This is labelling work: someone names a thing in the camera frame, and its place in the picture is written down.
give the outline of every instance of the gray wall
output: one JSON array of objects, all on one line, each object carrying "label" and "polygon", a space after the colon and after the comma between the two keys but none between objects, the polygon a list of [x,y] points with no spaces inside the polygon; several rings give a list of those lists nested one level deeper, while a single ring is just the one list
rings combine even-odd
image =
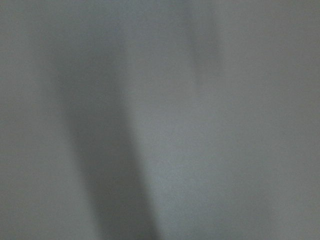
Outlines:
[{"label": "gray wall", "polygon": [[4,6],[1,239],[319,239],[318,1]]}]

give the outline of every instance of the gray surface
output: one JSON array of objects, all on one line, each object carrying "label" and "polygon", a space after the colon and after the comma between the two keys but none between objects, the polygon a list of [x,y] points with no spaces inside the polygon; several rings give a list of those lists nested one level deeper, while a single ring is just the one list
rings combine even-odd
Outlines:
[{"label": "gray surface", "polygon": [[1,239],[319,239],[318,1],[3,9]]}]

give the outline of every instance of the wall surface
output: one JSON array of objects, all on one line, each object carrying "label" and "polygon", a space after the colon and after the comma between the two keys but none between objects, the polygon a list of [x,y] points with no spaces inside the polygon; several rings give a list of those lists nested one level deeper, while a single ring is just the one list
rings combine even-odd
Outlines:
[{"label": "wall surface", "polygon": [[319,239],[318,1],[3,12],[1,239]]}]

